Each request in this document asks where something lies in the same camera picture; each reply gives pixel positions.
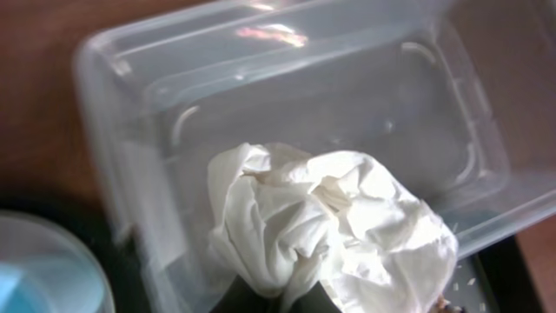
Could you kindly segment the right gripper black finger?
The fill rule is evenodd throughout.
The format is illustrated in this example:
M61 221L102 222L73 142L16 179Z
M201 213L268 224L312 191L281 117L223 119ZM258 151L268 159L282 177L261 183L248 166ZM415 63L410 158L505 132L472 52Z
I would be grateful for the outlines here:
M210 313L279 313L281 299L265 298L256 294L239 276ZM341 313L317 283L307 294L298 298L287 313Z

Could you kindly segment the white tissue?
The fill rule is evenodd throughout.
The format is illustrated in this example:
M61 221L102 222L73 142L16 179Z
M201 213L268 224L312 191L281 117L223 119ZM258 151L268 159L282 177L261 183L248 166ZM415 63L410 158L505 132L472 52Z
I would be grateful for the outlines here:
M244 143L208 164L213 250L281 309L321 286L342 312L427 312L458 259L454 233L372 156Z

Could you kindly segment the blue plastic cup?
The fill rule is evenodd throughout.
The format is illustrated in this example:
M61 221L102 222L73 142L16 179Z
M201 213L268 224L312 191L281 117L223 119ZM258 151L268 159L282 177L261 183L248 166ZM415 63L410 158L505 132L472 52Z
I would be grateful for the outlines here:
M30 214L1 213L1 313L115 313L109 280L72 233Z

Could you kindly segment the food leftovers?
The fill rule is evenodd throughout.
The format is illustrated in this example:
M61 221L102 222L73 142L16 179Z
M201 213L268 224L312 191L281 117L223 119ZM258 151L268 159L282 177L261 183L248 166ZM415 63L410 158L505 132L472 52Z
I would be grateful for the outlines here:
M443 295L440 295L431 308L430 313L466 313L466 309L451 304Z

